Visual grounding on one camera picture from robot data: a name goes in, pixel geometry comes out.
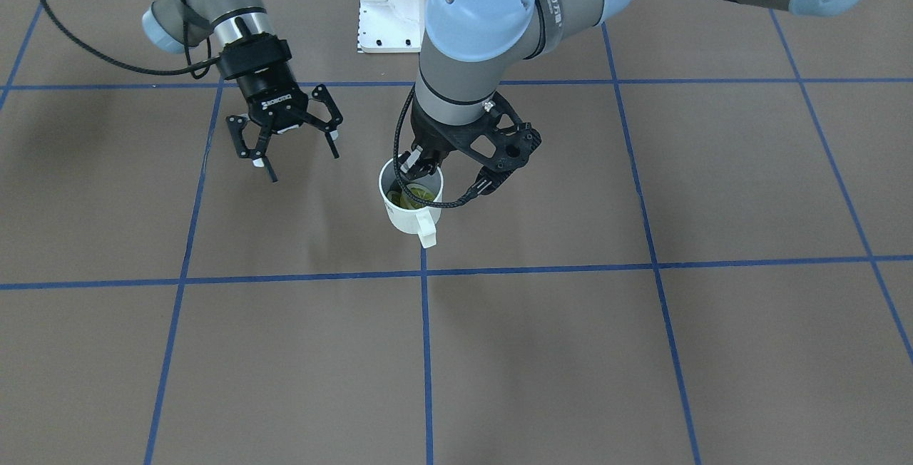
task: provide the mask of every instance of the green liquid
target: green liquid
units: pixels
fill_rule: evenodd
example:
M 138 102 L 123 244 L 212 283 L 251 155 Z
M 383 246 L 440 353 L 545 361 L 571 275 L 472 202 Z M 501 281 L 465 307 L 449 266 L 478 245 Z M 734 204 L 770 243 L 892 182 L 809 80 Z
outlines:
M 434 198 L 436 197 L 433 192 L 419 183 L 409 183 L 407 188 L 417 198 L 423 199 L 424 201 L 434 201 Z M 387 199 L 389 199 L 392 204 L 399 206 L 399 208 L 404 208 L 405 210 L 418 210 L 424 208 L 424 205 L 414 202 L 408 195 L 402 195 L 402 191 L 399 190 L 398 185 L 395 185 L 394 190 L 387 193 Z

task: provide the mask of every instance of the blue tape line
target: blue tape line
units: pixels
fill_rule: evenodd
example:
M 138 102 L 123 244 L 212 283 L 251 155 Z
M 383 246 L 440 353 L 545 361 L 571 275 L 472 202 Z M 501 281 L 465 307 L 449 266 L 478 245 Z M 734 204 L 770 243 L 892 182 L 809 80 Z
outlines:
M 609 85 L 609 78 L 581 78 L 581 79 L 532 79 L 532 81 L 501 81 L 501 85 Z
M 805 104 L 808 107 L 808 112 L 812 116 L 812 123 L 815 124 L 815 130 L 818 132 L 818 138 L 821 140 L 821 146 L 825 148 L 825 154 L 827 155 L 827 160 L 831 165 L 831 170 L 834 172 L 834 176 L 837 179 L 837 184 L 840 186 L 840 192 L 844 196 L 844 201 L 847 203 L 847 209 L 853 218 L 853 224 L 855 224 L 855 227 L 857 227 L 859 240 L 862 241 L 862 245 L 865 248 L 865 256 L 868 257 L 868 261 L 872 265 L 872 271 L 874 273 L 874 277 L 876 277 L 878 282 L 878 287 L 881 289 L 881 294 L 884 296 L 884 302 L 887 303 L 887 309 L 891 312 L 891 318 L 894 319 L 894 326 L 897 326 L 897 332 L 900 334 L 901 342 L 903 342 L 904 348 L 907 349 L 907 358 L 909 358 L 910 364 L 913 364 L 913 345 L 910 344 L 910 338 L 909 335 L 907 335 L 907 330 L 904 328 L 903 321 L 900 321 L 900 316 L 897 314 L 897 307 L 894 306 L 894 300 L 891 299 L 891 293 L 888 292 L 887 285 L 884 283 L 884 278 L 881 276 L 881 270 L 878 269 L 878 263 L 874 259 L 874 254 L 872 253 L 872 247 L 868 243 L 868 238 L 865 237 L 865 231 L 863 231 L 862 222 L 859 220 L 859 215 L 855 210 L 853 200 L 850 199 L 847 184 L 844 183 L 844 177 L 842 177 L 840 169 L 837 167 L 837 162 L 834 159 L 834 153 L 831 152 L 831 146 L 827 143 L 825 130 L 821 126 L 821 121 L 819 120 L 818 114 L 815 111 L 815 105 L 812 104 L 812 98 L 808 94 L 808 89 L 805 88 L 805 82 L 802 80 L 802 75 L 799 74 L 799 68 L 796 66 L 795 58 L 792 56 L 792 50 L 790 50 L 789 43 L 786 42 L 786 35 L 783 33 L 782 26 L 780 26 L 780 20 L 777 19 L 777 14 L 774 13 L 772 9 L 769 10 L 769 12 L 770 19 L 773 20 L 773 26 L 776 26 L 777 34 L 780 36 L 780 43 L 782 43 L 783 49 L 786 51 L 786 56 L 790 60 L 792 72 L 795 73 L 795 77 L 797 81 L 799 81 L 799 88 L 802 89 L 802 97 L 805 98 Z
M 913 261 L 913 255 L 876 255 L 874 260 L 879 262 L 909 262 Z
M 162 403 L 165 398 L 165 385 L 168 383 L 168 372 L 170 370 L 170 358 L 174 350 L 174 335 L 177 335 L 177 322 L 180 317 L 180 304 L 183 302 L 183 284 L 177 287 L 177 293 L 174 295 L 174 307 L 172 309 L 172 319 L 168 328 L 168 342 L 165 344 L 165 355 L 162 360 L 162 374 L 159 374 L 159 387 L 155 393 L 155 407 L 153 408 L 153 422 L 149 427 L 149 439 L 146 442 L 146 456 L 143 458 L 143 465 L 153 463 L 153 452 L 155 451 L 155 438 L 159 432 L 159 420 L 162 417 Z
M 19 46 L 19 52 L 16 54 L 16 61 L 13 62 L 13 68 L 9 72 L 9 77 L 6 78 L 6 88 L 3 93 L 0 93 L 0 111 L 3 110 L 4 105 L 6 105 L 6 97 L 9 95 L 10 87 L 12 87 L 13 82 L 16 80 L 16 73 L 19 72 L 19 66 L 22 65 L 22 58 L 26 55 L 26 49 L 29 47 L 29 42 L 32 40 L 32 34 L 35 33 L 35 27 L 39 23 L 39 17 L 43 12 L 41 4 L 35 9 L 35 16 L 32 16 L 32 22 L 29 24 L 29 29 L 26 30 L 26 36 L 22 39 L 22 45 Z
M 428 254 L 421 251 L 422 260 L 422 348 L 424 354 L 424 462 L 434 465 L 434 417 L 431 395 L 431 323 L 428 313 Z
M 828 263 L 866 263 L 868 257 L 810 257 L 770 258 L 769 260 L 719 260 L 704 262 L 660 263 L 659 269 L 716 269 L 717 267 L 769 267 L 787 265 L 816 265 Z
M 679 83 L 795 83 L 794 78 L 631 78 L 619 79 L 621 85 L 665 85 Z
M 88 85 L 13 85 L 12 91 L 117 91 L 146 88 L 218 88 L 218 83 L 110 83 Z
M 224 276 L 224 277 L 189 277 L 188 285 L 218 285 L 225 283 L 271 283 L 281 281 L 320 281 L 320 280 L 371 280 L 378 277 L 419 277 L 418 270 L 391 270 L 378 272 L 330 272 L 316 274 L 280 274 L 273 276 Z
M 33 283 L 0 283 L 0 290 L 104 289 L 104 287 L 174 286 L 176 277 L 155 280 L 43 281 Z
M 547 274 L 557 272 L 591 272 L 606 270 L 651 270 L 652 264 L 558 265 L 544 267 L 480 267 L 480 269 L 428 270 L 428 276 L 476 276 L 490 274 Z
M 606 43 L 606 56 L 609 59 L 609 69 L 612 71 L 613 88 L 616 92 L 616 102 L 618 103 L 618 114 L 622 120 L 622 130 L 625 131 L 625 146 L 627 147 L 628 158 L 631 161 L 631 175 L 633 184 L 637 192 L 637 198 L 640 200 L 640 212 L 643 218 L 643 233 L 646 234 L 646 244 L 650 250 L 651 269 L 653 270 L 653 279 L 656 281 L 656 292 L 659 295 L 659 305 L 663 311 L 663 322 L 665 323 L 665 335 L 669 342 L 669 352 L 672 357 L 672 365 L 675 368 L 675 381 L 678 383 L 678 396 L 681 400 L 682 411 L 685 415 L 685 426 L 688 429 L 688 440 L 691 442 L 691 454 L 694 456 L 695 465 L 701 465 L 700 449 L 698 446 L 698 436 L 694 430 L 694 422 L 691 417 L 691 404 L 688 402 L 688 390 L 685 388 L 685 375 L 682 374 L 681 361 L 678 358 L 678 345 L 675 344 L 675 332 L 672 328 L 672 318 L 669 315 L 668 303 L 665 300 L 665 288 L 663 287 L 663 278 L 659 273 L 659 263 L 656 259 L 656 247 L 653 244 L 653 232 L 650 230 L 650 219 L 646 211 L 646 202 L 643 199 L 643 189 L 640 183 L 640 175 L 637 173 L 637 160 L 633 152 L 631 143 L 631 133 L 628 129 L 627 115 L 625 112 L 625 101 L 622 99 L 621 85 L 618 82 L 616 72 L 616 62 L 612 54 L 612 43 L 609 41 L 609 31 L 606 24 L 603 27 L 603 41 Z
M 909 262 L 913 255 L 874 256 L 879 262 Z M 866 263 L 869 257 L 806 257 L 806 258 L 770 258 L 769 260 L 714 260 L 694 262 L 659 262 L 659 269 L 720 269 L 720 267 L 774 267 L 792 265 L 816 265 L 829 263 Z M 185 285 L 221 285 L 229 283 L 269 283 L 284 281 L 320 281 L 320 280 L 373 280 L 383 277 L 442 277 L 442 276 L 484 276 L 499 274 L 550 274 L 575 273 L 617 270 L 652 270 L 652 263 L 607 264 L 607 265 L 568 265 L 543 267 L 482 267 L 481 269 L 438 269 L 438 270 L 381 270 L 376 272 L 332 272 L 314 274 L 280 274 L 271 276 L 214 276 L 160 277 L 151 280 L 98 280 L 98 281 L 46 281 L 32 283 L 0 283 L 0 290 L 55 290 L 84 289 L 85 287 L 147 287 Z
M 913 78 L 803 78 L 805 83 L 913 83 Z M 612 79 L 508 79 L 500 85 L 611 85 Z M 797 83 L 794 78 L 630 78 L 619 79 L 621 85 L 666 85 L 666 84 L 743 84 L 743 83 Z M 297 82 L 300 87 L 316 87 L 324 84 L 327 87 L 409 87 L 411 81 L 303 81 Z M 235 87 L 235 83 L 221 84 Z M 0 89 L 9 91 L 113 91 L 113 89 L 141 88 L 218 88 L 218 83 L 125 83 L 125 84 L 88 84 L 88 85 L 7 85 Z
M 206 182 L 206 163 L 209 161 L 209 152 L 213 146 L 213 134 L 215 133 L 215 122 L 218 119 L 219 106 L 222 104 L 222 90 L 219 87 L 215 91 L 215 101 L 213 102 L 213 113 L 209 120 L 209 133 L 206 136 L 206 147 L 203 150 L 203 162 L 200 165 L 200 179 L 196 185 L 196 198 L 193 201 L 193 214 L 190 218 L 190 228 L 187 230 L 187 247 L 183 255 L 183 263 L 180 265 L 180 279 L 177 286 L 177 293 L 174 295 L 174 308 L 172 310 L 172 319 L 168 329 L 168 342 L 165 344 L 165 354 L 162 361 L 162 374 L 159 376 L 159 388 L 155 394 L 155 407 L 153 409 L 153 421 L 149 427 L 149 440 L 146 442 L 146 458 L 143 465 L 151 465 L 153 462 L 153 453 L 155 451 L 155 439 L 159 431 L 159 420 L 162 417 L 162 406 L 165 397 L 165 387 L 168 383 L 168 372 L 170 370 L 170 358 L 174 349 L 174 338 L 177 335 L 177 325 L 180 319 L 180 304 L 183 302 L 183 290 L 187 279 L 187 271 L 190 269 L 190 257 L 193 254 L 193 238 L 196 236 L 196 220 L 200 214 L 200 205 L 203 199 L 203 186 Z

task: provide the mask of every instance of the black cable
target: black cable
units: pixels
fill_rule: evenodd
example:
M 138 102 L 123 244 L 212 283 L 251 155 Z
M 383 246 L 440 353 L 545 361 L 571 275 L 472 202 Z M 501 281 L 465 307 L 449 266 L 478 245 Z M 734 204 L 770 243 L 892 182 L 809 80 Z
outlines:
M 86 44 L 85 42 L 82 42 L 82 40 L 80 40 L 77 36 L 74 36 L 71 33 L 71 31 L 66 29 L 66 27 L 63 26 L 62 23 L 60 23 L 60 20 L 58 20 L 58 17 L 56 17 L 54 11 L 51 10 L 51 7 L 48 4 L 48 0 L 39 0 L 39 1 L 41 3 L 41 6 L 45 9 L 45 12 L 48 13 L 48 17 L 51 19 L 51 22 L 53 22 L 55 24 L 55 26 L 58 27 L 58 29 L 61 32 L 63 32 L 63 34 L 65 36 L 69 37 L 69 39 L 72 42 L 76 43 L 79 46 L 79 48 L 85 49 L 87 52 L 92 53 L 92 55 L 97 56 L 98 58 L 104 60 L 105 62 L 108 62 L 108 64 L 118 66 L 119 68 L 127 69 L 127 71 L 133 71 L 136 73 L 154 75 L 154 76 L 160 76 L 160 77 L 176 76 L 176 75 L 183 75 L 185 73 L 190 73 L 191 76 L 193 76 L 193 78 L 199 79 L 199 78 L 202 78 L 203 76 L 205 76 L 206 73 L 209 72 L 210 66 L 215 64 L 215 62 L 218 62 L 217 56 L 216 56 L 216 58 L 212 57 L 212 44 L 209 42 L 209 38 L 207 38 L 206 39 L 206 53 L 208 54 L 208 56 L 206 56 L 206 59 L 203 60 L 202 62 L 197 62 L 196 64 L 193 64 L 193 62 L 190 58 L 190 47 L 189 47 L 189 45 L 187 45 L 190 24 L 185 21 L 185 22 L 183 22 L 183 53 L 185 53 L 185 58 L 187 59 L 186 68 L 147 69 L 147 68 L 139 68 L 139 66 L 132 66 L 130 64 L 125 64 L 124 62 L 120 62 L 120 60 L 117 60 L 116 58 L 111 58 L 110 56 L 107 56 L 104 53 L 101 53 L 97 49 L 92 48 L 92 46 L 89 46 L 88 44 Z M 180 2 L 182 4 L 185 4 L 185 6 L 187 4 L 187 0 L 180 0 Z M 197 75 L 196 71 L 199 71 L 200 69 L 202 69 L 203 72 L 201 74 Z
M 402 179 L 402 173 L 399 168 L 399 136 L 400 131 L 402 130 L 402 121 L 405 121 L 405 113 L 409 111 L 409 105 L 412 103 L 412 98 L 415 96 L 415 84 L 409 91 L 409 95 L 405 97 L 405 104 L 402 105 L 402 111 L 400 112 L 400 118 L 397 121 L 397 131 L 394 134 L 394 176 L 397 177 L 397 183 L 399 188 L 402 189 L 402 192 L 409 196 L 409 199 L 413 200 L 418 205 L 431 206 L 431 208 L 459 208 L 459 206 L 466 205 L 466 203 L 475 199 L 479 193 L 475 192 L 471 186 L 469 189 L 466 189 L 466 194 L 460 196 L 456 201 L 451 202 L 436 202 L 436 201 L 427 201 L 425 199 L 418 198 L 417 195 L 413 194 L 411 190 L 405 185 L 405 180 Z

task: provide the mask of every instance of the floor tile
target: floor tile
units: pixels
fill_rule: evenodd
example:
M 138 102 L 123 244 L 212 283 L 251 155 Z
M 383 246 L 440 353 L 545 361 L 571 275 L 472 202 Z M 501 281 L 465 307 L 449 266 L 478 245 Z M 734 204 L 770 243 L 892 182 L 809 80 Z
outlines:
M 337 140 L 340 159 L 333 160 L 319 131 L 284 133 L 270 141 L 268 152 L 278 183 L 235 155 L 224 120 L 244 112 L 244 101 L 224 98 L 191 276 L 418 269 L 417 238 L 392 227 L 377 189 L 408 88 L 330 93 L 345 117 Z
M 690 463 L 650 271 L 431 277 L 434 462 Z
M 187 287 L 155 463 L 424 462 L 418 279 Z
M 793 78 L 762 8 L 721 0 L 633 0 L 606 24 L 622 79 Z
M 49 0 L 51 9 L 71 32 L 97 48 L 133 66 L 174 69 L 186 66 L 183 55 L 156 48 L 143 33 L 141 17 L 155 0 Z M 193 53 L 205 58 L 205 45 Z M 213 71 L 204 81 L 218 81 Z M 192 83 L 189 75 L 157 77 L 106 64 L 67 39 L 42 14 L 16 75 L 16 85 L 159 84 Z
M 913 262 L 880 262 L 878 269 L 907 332 L 907 339 L 913 338 Z
M 913 83 L 806 87 L 872 251 L 913 253 Z
M 0 462 L 143 462 L 174 289 L 0 292 Z
M 0 6 L 4 38 L 0 39 L 0 81 L 6 83 L 16 63 L 16 55 L 29 30 L 39 0 L 4 0 Z
M 611 86 L 506 86 L 542 144 L 492 195 L 438 222 L 428 267 L 649 262 L 643 218 Z M 459 198 L 480 166 L 444 162 L 444 199 Z
M 792 84 L 623 86 L 660 261 L 864 254 Z
M 869 264 L 663 280 L 703 463 L 909 463 L 913 367 Z
M 11 92 L 0 282 L 179 276 L 214 95 Z
M 913 78 L 913 0 L 863 0 L 841 16 L 777 16 L 803 78 Z

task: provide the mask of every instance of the white mug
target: white mug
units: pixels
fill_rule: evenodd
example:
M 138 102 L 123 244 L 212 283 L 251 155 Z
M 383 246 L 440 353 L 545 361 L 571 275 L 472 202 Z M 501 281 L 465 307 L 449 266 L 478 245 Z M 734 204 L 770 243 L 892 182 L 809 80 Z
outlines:
M 382 167 L 381 173 L 378 175 L 377 179 L 377 186 L 379 191 L 381 191 L 381 199 L 384 200 L 384 206 L 387 208 L 387 215 L 390 218 L 390 222 L 392 222 L 398 230 L 404 233 L 418 235 L 418 240 L 422 241 L 422 247 L 428 248 L 434 246 L 434 244 L 437 244 L 437 229 L 434 227 L 434 224 L 436 224 L 437 219 L 440 219 L 441 217 L 441 209 L 424 206 L 417 210 L 407 210 L 395 205 L 394 202 L 387 197 L 387 193 L 390 192 L 394 188 L 395 183 L 397 183 L 394 167 L 394 159 L 388 160 L 384 167 Z M 429 191 L 437 193 L 437 195 L 434 196 L 434 201 L 440 201 L 444 196 L 444 175 L 441 173 L 440 168 L 431 176 L 424 176 L 423 178 L 408 181 L 407 183 L 419 183 Z

